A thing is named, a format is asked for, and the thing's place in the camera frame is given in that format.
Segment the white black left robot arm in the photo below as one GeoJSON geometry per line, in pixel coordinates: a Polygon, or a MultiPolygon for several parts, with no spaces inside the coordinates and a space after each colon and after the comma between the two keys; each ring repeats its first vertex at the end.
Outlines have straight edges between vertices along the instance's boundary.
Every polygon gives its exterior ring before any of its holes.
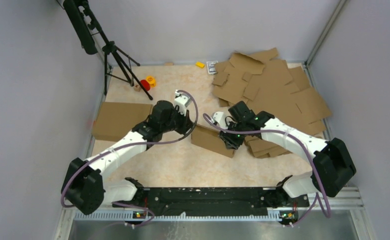
{"type": "Polygon", "coordinates": [[[189,105],[195,101],[186,95],[173,102],[158,101],[151,114],[136,124],[111,147],[85,160],[75,158],[69,164],[61,188],[63,207],[76,207],[89,215],[103,204],[126,201],[137,207],[143,202],[143,193],[135,180],[126,178],[118,183],[106,183],[108,177],[131,158],[154,145],[163,144],[165,133],[176,132],[186,138],[195,128],[190,119],[189,105]]]}

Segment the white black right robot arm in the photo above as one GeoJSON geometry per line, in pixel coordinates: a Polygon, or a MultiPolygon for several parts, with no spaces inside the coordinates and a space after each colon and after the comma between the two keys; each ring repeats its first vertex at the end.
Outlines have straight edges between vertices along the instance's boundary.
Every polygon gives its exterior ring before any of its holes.
{"type": "Polygon", "coordinates": [[[220,129],[219,138],[227,149],[237,150],[246,137],[257,137],[310,164],[310,172],[289,176],[279,183],[281,189],[276,192],[276,200],[282,206],[290,206],[297,197],[312,193],[333,198],[357,172],[346,144],[339,138],[325,140],[308,135],[271,113],[254,113],[243,101],[228,112],[229,116],[215,112],[210,120],[220,129]]]}

